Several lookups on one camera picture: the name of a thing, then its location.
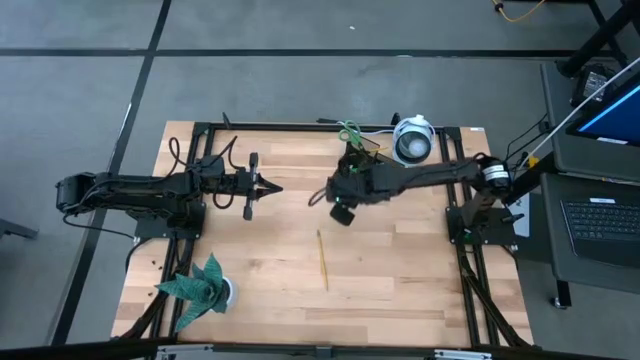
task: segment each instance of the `wooden tabletop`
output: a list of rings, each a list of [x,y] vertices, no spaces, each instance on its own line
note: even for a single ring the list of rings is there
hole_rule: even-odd
[[[154,175],[173,164],[168,140],[189,148],[192,122],[168,122]],[[461,128],[465,154],[489,153],[481,128]],[[329,217],[325,201],[309,197],[326,183],[344,152],[337,133],[216,131],[214,154],[235,135],[233,162],[246,166],[258,152],[259,172],[284,191],[254,204],[242,219],[244,199],[227,210],[206,196],[207,215],[193,261],[203,266],[215,254],[238,286],[238,302],[226,314],[209,313],[179,334],[190,342],[333,344],[380,346],[469,345],[461,280],[448,242],[444,186],[408,190],[390,202],[359,206],[350,227]],[[390,146],[391,135],[370,136]],[[453,144],[449,144],[455,154]],[[183,150],[181,158],[186,159]],[[439,147],[425,163],[440,162]],[[458,186],[458,200],[462,191]],[[220,196],[219,203],[227,201]],[[329,290],[325,290],[316,231],[320,230]],[[113,327],[128,330],[149,305],[160,282],[167,239],[150,241],[133,255]],[[492,297],[518,333],[531,331],[512,258],[500,247],[483,247]],[[165,310],[166,335],[172,299]],[[482,306],[476,299],[481,337],[487,342]]]

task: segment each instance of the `yellow pencil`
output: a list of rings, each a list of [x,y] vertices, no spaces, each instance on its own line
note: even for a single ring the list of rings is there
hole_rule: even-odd
[[[318,235],[318,247],[320,248],[320,268],[322,270],[322,279],[324,280],[324,288],[329,291],[329,280],[327,279],[327,266],[324,263],[324,250],[322,249],[322,237],[320,236],[320,230],[317,230]]]

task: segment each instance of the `green paper plant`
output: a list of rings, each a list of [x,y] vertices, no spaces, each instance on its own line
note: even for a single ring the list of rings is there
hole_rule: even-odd
[[[229,288],[223,286],[222,268],[211,254],[204,270],[196,264],[191,267],[193,278],[176,274],[176,279],[156,285],[161,291],[178,299],[190,301],[191,304],[176,324],[176,333],[191,324],[195,319],[213,310],[224,313],[227,310]]]

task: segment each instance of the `monitor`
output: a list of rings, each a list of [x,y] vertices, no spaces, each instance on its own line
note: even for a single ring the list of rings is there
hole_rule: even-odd
[[[639,75],[610,92],[602,104],[575,121],[567,133],[613,144],[640,146]]]

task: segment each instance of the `gray floor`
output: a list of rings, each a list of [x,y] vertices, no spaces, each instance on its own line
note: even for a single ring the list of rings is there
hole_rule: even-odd
[[[160,0],[0,2],[0,47],[144,48]],[[508,3],[511,14],[529,3]],[[601,2],[610,15],[615,1]],[[548,4],[508,24],[489,0],[174,0],[161,48],[576,48],[596,29],[586,6]],[[629,57],[638,35],[619,36]],[[149,174],[167,120],[387,123],[422,113],[437,125],[482,126],[492,152],[545,112],[536,60],[411,58],[158,58],[122,166]],[[82,231],[54,209],[53,184],[103,171],[126,112],[140,58],[0,58],[0,217],[40,229],[0,241],[0,348],[45,344]],[[132,232],[122,214],[105,225]],[[70,342],[108,338],[124,278],[127,239],[103,235]],[[548,266],[522,263],[535,341],[550,350],[636,357],[637,295],[572,285],[575,306],[547,304]],[[233,355],[230,358],[246,358]]]

